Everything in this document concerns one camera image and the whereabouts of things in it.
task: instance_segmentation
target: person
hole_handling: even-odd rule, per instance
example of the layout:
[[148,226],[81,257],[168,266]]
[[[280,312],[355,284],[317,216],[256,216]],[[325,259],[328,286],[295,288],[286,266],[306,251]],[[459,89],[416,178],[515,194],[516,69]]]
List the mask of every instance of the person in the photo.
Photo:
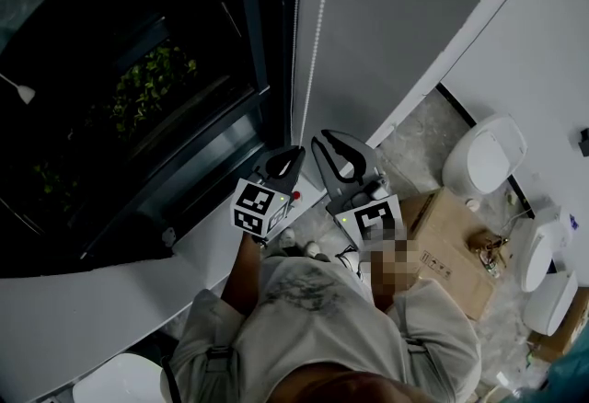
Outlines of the person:
[[[169,362],[176,398],[162,373],[167,401],[466,401],[480,377],[479,341],[438,282],[371,291],[353,271],[306,251],[319,260],[260,260],[260,245],[243,235],[221,297],[203,290],[192,303]],[[235,353],[221,352],[215,367],[219,349]]]

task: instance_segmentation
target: shirt sleeve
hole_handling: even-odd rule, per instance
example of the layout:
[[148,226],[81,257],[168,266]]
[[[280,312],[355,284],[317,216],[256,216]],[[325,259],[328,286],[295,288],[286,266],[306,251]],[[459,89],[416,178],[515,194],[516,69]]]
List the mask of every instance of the shirt sleeve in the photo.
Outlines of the shirt sleeve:
[[415,384],[439,401],[464,402],[480,379],[480,344],[442,286],[421,279],[387,313],[408,344]]
[[[197,401],[200,382],[206,372],[206,352],[213,346],[230,346],[245,317],[209,290],[194,298],[182,338],[170,360],[183,402]],[[160,389],[170,403],[166,374],[160,375]]]

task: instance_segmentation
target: white marker cube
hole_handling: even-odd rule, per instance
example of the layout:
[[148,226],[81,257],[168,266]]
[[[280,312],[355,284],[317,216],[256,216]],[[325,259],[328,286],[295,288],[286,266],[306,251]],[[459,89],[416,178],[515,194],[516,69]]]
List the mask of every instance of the white marker cube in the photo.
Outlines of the white marker cube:
[[397,195],[371,201],[363,207],[339,213],[335,220],[360,251],[380,247],[383,241],[406,239],[396,237],[403,231]]
[[241,178],[231,199],[231,225],[265,237],[286,216],[290,197]]

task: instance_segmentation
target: concrete floor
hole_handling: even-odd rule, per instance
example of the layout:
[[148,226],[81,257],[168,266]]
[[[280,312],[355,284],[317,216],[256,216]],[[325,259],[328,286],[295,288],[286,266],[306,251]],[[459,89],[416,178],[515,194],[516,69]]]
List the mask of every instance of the concrete floor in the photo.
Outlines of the concrete floor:
[[[456,143],[468,131],[467,123],[437,91],[432,91],[388,138],[376,148],[381,168],[387,174],[390,188],[400,199],[442,186],[442,168]],[[494,193],[481,199],[477,216],[492,231],[508,235],[514,218],[523,213],[518,202],[511,205],[504,182]],[[300,245],[314,240],[324,253],[334,260],[349,241],[335,226],[325,210],[325,197],[293,224]],[[498,280],[490,305],[478,323],[473,323],[481,341],[481,388],[508,382],[516,389],[538,387],[543,382],[548,365],[532,360],[525,340],[529,329],[522,321],[527,300],[511,272]]]

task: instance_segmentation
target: brown box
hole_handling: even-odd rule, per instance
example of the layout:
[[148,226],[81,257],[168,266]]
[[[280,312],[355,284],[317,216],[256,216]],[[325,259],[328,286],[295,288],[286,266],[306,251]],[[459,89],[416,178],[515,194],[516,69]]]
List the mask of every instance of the brown box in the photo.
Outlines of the brown box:
[[580,288],[572,299],[567,314],[552,336],[532,331],[527,342],[532,346],[534,356],[552,363],[566,354],[577,339],[589,314],[589,288]]
[[480,319],[495,280],[467,242],[485,224],[447,188],[405,199],[400,208],[407,239],[419,248],[419,277],[436,279],[469,318]]

